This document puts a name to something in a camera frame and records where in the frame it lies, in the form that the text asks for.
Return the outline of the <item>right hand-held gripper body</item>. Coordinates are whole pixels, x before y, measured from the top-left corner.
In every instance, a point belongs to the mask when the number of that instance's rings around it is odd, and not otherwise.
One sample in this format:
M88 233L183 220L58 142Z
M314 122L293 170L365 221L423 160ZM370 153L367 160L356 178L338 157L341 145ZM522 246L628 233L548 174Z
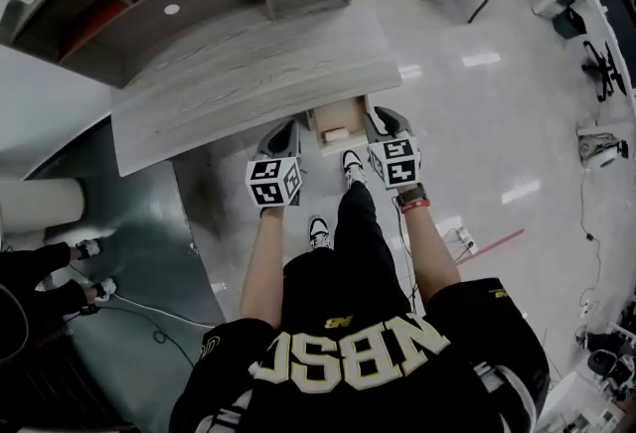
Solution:
M420 182L420 152L410 123L386 107L374 106L373 111L382 121L383 128L369 112L365 114L363 127L372 169L387 190L417 185Z

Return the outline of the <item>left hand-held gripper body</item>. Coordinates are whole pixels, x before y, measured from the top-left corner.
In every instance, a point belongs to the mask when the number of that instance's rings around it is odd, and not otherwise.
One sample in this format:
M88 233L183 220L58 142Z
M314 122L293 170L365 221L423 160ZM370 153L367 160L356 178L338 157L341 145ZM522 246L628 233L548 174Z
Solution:
M299 205L301 142L294 119L278 124L259 141L246 165L245 184L257 208Z

